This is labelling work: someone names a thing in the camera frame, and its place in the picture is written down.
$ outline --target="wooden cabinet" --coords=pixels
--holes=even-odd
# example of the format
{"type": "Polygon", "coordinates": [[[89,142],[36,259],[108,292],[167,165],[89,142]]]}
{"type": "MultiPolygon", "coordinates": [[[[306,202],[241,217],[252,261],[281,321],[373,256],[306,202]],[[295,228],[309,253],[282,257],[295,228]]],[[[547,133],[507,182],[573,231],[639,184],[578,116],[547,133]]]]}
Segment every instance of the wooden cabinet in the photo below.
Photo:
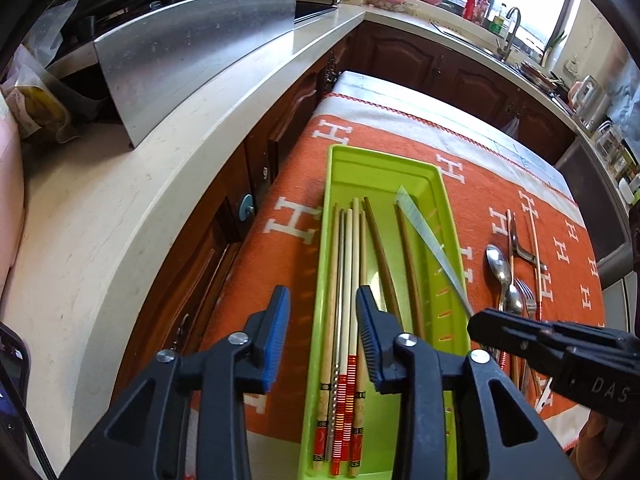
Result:
{"type": "Polygon", "coordinates": [[[240,221],[251,193],[244,146],[233,153],[198,202],[149,290],[113,389],[115,398],[162,348],[195,352],[240,243],[252,224],[240,221]]]}
{"type": "Polygon", "coordinates": [[[566,124],[529,95],[523,95],[516,115],[520,119],[518,142],[549,164],[560,160],[575,140],[575,134],[566,124]]]}
{"type": "Polygon", "coordinates": [[[358,29],[354,28],[331,49],[330,55],[333,55],[332,63],[336,76],[340,75],[345,70],[351,69],[351,59],[355,50],[357,37],[358,29]]]}
{"type": "Polygon", "coordinates": [[[575,134],[519,86],[481,63],[377,23],[358,28],[351,69],[435,97],[502,129],[520,118],[518,140],[555,164],[575,134]]]}
{"type": "Polygon", "coordinates": [[[434,71],[449,52],[415,34],[364,22],[358,28],[351,69],[428,93],[434,71]]]}
{"type": "Polygon", "coordinates": [[[451,52],[431,94],[463,112],[495,125],[517,86],[484,65],[451,52]]]}
{"type": "Polygon", "coordinates": [[[260,208],[278,168],[316,110],[330,54],[322,56],[280,97],[244,140],[254,202],[260,208]]]}

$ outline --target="faucet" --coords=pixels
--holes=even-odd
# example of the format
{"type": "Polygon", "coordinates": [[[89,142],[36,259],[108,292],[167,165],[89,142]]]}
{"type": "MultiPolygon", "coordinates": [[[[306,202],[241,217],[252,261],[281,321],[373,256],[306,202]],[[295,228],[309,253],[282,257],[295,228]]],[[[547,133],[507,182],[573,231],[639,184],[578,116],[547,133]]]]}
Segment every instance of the faucet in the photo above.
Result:
{"type": "Polygon", "coordinates": [[[496,55],[500,61],[507,61],[509,59],[509,54],[511,53],[511,49],[513,47],[513,38],[516,37],[516,32],[520,28],[520,21],[522,20],[522,13],[518,7],[513,7],[509,12],[507,12],[507,20],[510,20],[515,11],[518,11],[518,16],[516,18],[516,27],[513,29],[513,32],[507,36],[507,45],[504,48],[498,46],[498,50],[496,51],[496,55]]]}

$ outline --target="green plastic tray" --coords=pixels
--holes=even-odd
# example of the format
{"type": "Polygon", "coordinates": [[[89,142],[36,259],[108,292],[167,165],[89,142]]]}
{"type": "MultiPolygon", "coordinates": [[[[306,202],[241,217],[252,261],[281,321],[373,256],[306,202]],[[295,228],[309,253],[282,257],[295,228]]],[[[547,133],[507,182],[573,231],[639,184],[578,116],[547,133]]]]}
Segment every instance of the green plastic tray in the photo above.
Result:
{"type": "MultiPolygon", "coordinates": [[[[460,245],[449,206],[447,191],[436,166],[416,160],[352,148],[336,144],[330,149],[326,174],[322,232],[318,263],[318,287],[312,333],[309,372],[306,382],[305,418],[303,422],[298,480],[330,478],[329,463],[321,471],[313,470],[313,444],[316,432],[319,367],[328,293],[328,272],[332,240],[332,211],[334,205],[347,208],[354,197],[369,197],[380,229],[386,257],[391,269],[402,321],[406,330],[412,330],[411,312],[406,286],[404,258],[394,209],[396,192],[404,186],[423,214],[434,234],[444,244],[444,251],[464,284],[460,245]]],[[[465,355],[469,351],[466,334],[466,315],[444,272],[429,252],[415,229],[407,222],[420,296],[427,324],[428,341],[437,350],[465,355]],[[445,288],[447,294],[438,295],[445,288]]],[[[384,304],[378,279],[378,264],[372,241],[367,241],[367,283],[379,305],[384,304]]],[[[381,396],[372,384],[367,388],[364,440],[359,477],[367,480],[389,480],[396,453],[398,435],[399,396],[381,396]]],[[[447,477],[457,478],[455,450],[455,424],[451,411],[451,398],[445,394],[447,432],[447,477]]],[[[340,470],[346,476],[348,463],[340,470]]]]}

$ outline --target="white h pattern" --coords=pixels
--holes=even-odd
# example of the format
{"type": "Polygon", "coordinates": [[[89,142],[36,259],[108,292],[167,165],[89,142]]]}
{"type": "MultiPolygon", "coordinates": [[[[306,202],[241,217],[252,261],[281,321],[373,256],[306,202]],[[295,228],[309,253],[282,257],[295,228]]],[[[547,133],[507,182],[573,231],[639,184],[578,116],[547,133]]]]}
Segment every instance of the white h pattern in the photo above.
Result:
{"type": "Polygon", "coordinates": [[[553,302],[553,291],[551,290],[551,288],[546,288],[547,285],[551,285],[551,274],[542,274],[540,278],[542,279],[542,297],[549,298],[553,302]]]}
{"type": "Polygon", "coordinates": [[[253,406],[255,408],[255,412],[259,415],[264,413],[264,408],[267,405],[267,396],[265,395],[244,395],[244,403],[247,406],[253,406]]]}
{"type": "Polygon", "coordinates": [[[554,236],[554,244],[558,249],[560,249],[560,252],[556,251],[556,254],[558,255],[558,260],[564,260],[567,263],[569,263],[569,257],[566,254],[564,254],[564,252],[566,251],[566,245],[556,240],[555,236],[554,236]]]}
{"type": "Polygon", "coordinates": [[[489,208],[489,216],[492,216],[494,218],[499,218],[500,219],[500,227],[498,227],[494,223],[491,224],[491,231],[494,232],[494,235],[496,233],[500,233],[501,235],[507,236],[509,234],[509,232],[507,231],[507,215],[503,215],[502,213],[498,213],[497,211],[494,211],[493,208],[490,207],[489,208]]]}
{"type": "Polygon", "coordinates": [[[347,144],[349,142],[349,137],[338,137],[336,133],[338,130],[344,131],[346,134],[350,134],[353,130],[350,126],[338,126],[337,124],[331,124],[325,121],[324,119],[320,119],[318,126],[328,126],[331,128],[328,134],[322,133],[320,130],[315,130],[311,136],[312,137],[322,137],[323,139],[329,139],[334,142],[340,142],[341,144],[347,144]]]}
{"type": "MultiPolygon", "coordinates": [[[[474,259],[474,253],[471,249],[471,247],[467,247],[466,249],[464,247],[460,247],[460,254],[462,254],[467,260],[473,260],[474,259]]],[[[474,270],[469,268],[469,269],[465,269],[465,279],[467,280],[468,283],[473,283],[474,282],[474,270]]]]}
{"type": "Polygon", "coordinates": [[[302,213],[313,215],[314,218],[318,220],[322,213],[322,209],[314,209],[302,204],[296,204],[295,202],[289,202],[283,196],[279,196],[274,209],[280,210],[283,207],[293,210],[293,215],[291,215],[289,223],[286,225],[277,224],[275,219],[269,218],[262,232],[270,233],[271,231],[279,231],[281,233],[286,233],[288,235],[302,238],[305,241],[305,244],[309,245],[313,241],[314,234],[316,234],[317,229],[307,229],[306,231],[303,231],[300,229],[296,229],[296,225],[298,224],[298,220],[300,220],[300,216],[302,215],[302,213]]]}
{"type": "Polygon", "coordinates": [[[535,202],[533,202],[533,199],[528,197],[527,195],[525,195],[523,192],[521,192],[520,190],[518,190],[518,195],[520,196],[520,198],[523,198],[524,200],[527,201],[527,205],[521,204],[522,206],[522,210],[525,213],[528,213],[529,210],[531,209],[531,212],[533,213],[533,216],[535,216],[536,218],[538,218],[538,212],[533,209],[533,206],[536,205],[535,202]]]}
{"type": "Polygon", "coordinates": [[[564,221],[564,224],[565,224],[565,225],[566,225],[566,227],[567,227],[567,230],[568,230],[569,236],[570,236],[571,238],[573,238],[576,242],[578,242],[578,241],[579,241],[579,240],[578,240],[578,235],[576,235],[576,233],[575,233],[575,225],[573,225],[573,224],[569,224],[569,222],[568,222],[567,220],[565,220],[565,221],[564,221]]]}
{"type": "Polygon", "coordinates": [[[591,275],[598,276],[598,264],[594,262],[591,258],[587,258],[589,260],[589,264],[591,266],[591,275]]]}
{"type": "Polygon", "coordinates": [[[438,169],[440,170],[441,174],[450,176],[451,178],[455,178],[456,180],[459,180],[460,182],[462,182],[462,184],[465,183],[465,177],[463,175],[457,174],[454,171],[455,168],[457,168],[460,171],[462,171],[462,164],[461,163],[453,162],[451,160],[447,160],[443,156],[440,156],[439,153],[436,153],[436,161],[437,162],[444,162],[448,166],[446,170],[444,168],[441,168],[441,167],[438,166],[438,169]]]}
{"type": "Polygon", "coordinates": [[[582,308],[588,308],[589,310],[591,310],[591,301],[589,301],[589,289],[580,286],[580,292],[584,296],[582,300],[582,308]]]}

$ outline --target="ruler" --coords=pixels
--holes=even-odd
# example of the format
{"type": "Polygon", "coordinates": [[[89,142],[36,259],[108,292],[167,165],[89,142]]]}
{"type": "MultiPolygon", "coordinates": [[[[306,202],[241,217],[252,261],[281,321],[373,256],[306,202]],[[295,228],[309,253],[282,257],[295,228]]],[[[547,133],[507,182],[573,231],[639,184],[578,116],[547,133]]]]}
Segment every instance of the ruler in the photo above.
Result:
{"type": "Polygon", "coordinates": [[[466,291],[460,283],[460,280],[456,276],[456,271],[451,267],[451,263],[447,258],[447,255],[442,250],[440,246],[440,242],[436,238],[436,235],[433,234],[433,231],[427,224],[427,221],[424,219],[418,208],[416,207],[414,201],[411,199],[409,194],[406,192],[406,189],[403,186],[400,186],[398,189],[398,193],[396,193],[396,202],[400,206],[402,212],[406,215],[411,222],[411,225],[414,226],[415,230],[418,231],[420,238],[427,245],[433,256],[435,256],[436,260],[442,267],[442,270],[447,275],[449,282],[453,285],[456,294],[460,298],[462,305],[465,309],[466,316],[471,317],[474,314],[474,310],[471,307],[469,300],[466,298],[466,291]]]}

